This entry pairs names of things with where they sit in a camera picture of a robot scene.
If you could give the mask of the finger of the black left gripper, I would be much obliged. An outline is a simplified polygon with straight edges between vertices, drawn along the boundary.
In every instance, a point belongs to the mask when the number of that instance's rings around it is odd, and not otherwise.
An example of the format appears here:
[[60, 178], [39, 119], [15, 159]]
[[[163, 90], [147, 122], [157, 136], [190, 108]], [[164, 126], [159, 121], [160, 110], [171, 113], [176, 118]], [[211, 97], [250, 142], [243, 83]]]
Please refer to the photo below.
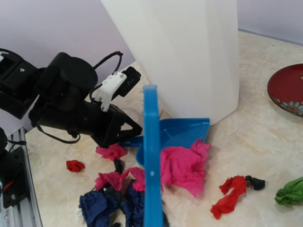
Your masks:
[[129, 117], [126, 113], [122, 114], [121, 129], [119, 132], [120, 140], [128, 140], [132, 137], [139, 136], [142, 130], [142, 127], [131, 117]]

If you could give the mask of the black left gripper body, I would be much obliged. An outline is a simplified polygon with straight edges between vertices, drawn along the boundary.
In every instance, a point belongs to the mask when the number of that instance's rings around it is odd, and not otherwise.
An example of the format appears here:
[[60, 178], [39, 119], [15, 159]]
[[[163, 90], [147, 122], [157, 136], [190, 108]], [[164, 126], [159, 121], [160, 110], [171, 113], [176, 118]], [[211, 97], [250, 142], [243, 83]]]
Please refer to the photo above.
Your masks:
[[110, 105], [107, 112], [102, 113], [100, 125], [93, 135], [93, 140], [99, 147], [108, 148], [118, 142], [118, 135], [124, 124], [124, 117], [121, 109], [115, 105]]

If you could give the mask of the blue dustpan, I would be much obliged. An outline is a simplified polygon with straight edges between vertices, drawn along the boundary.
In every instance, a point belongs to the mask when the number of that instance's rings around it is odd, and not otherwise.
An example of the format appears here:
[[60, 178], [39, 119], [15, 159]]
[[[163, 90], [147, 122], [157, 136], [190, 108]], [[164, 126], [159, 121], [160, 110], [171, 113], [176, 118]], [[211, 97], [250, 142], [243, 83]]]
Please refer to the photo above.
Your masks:
[[[162, 119], [160, 122], [160, 150], [168, 147], [190, 148], [198, 139], [205, 141], [210, 128], [209, 118]], [[136, 161], [144, 166], [143, 136], [120, 143], [124, 148], [137, 148]]]

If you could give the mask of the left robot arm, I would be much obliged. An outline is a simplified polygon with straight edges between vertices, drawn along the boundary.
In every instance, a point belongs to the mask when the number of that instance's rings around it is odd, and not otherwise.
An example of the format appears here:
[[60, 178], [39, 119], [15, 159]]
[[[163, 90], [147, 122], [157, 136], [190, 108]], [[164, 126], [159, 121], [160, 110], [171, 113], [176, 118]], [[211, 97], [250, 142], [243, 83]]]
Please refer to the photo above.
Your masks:
[[89, 135], [100, 147], [138, 136], [141, 126], [112, 104], [126, 96], [140, 81], [133, 67], [114, 70], [102, 82], [96, 66], [67, 53], [57, 54], [45, 68], [36, 68], [18, 54], [0, 51], [0, 107], [42, 131], [52, 127], [66, 131], [73, 143]]

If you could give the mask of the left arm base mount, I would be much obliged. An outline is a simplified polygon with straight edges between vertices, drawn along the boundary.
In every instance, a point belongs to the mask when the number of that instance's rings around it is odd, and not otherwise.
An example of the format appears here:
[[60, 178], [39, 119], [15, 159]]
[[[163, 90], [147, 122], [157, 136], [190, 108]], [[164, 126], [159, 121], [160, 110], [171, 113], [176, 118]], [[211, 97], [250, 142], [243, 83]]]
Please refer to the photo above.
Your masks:
[[29, 195], [29, 186], [26, 175], [25, 156], [22, 145], [24, 141], [12, 142], [19, 147], [6, 150], [10, 142], [3, 129], [0, 130], [0, 182], [2, 188], [0, 194], [3, 200], [3, 207], [9, 208], [20, 203]]

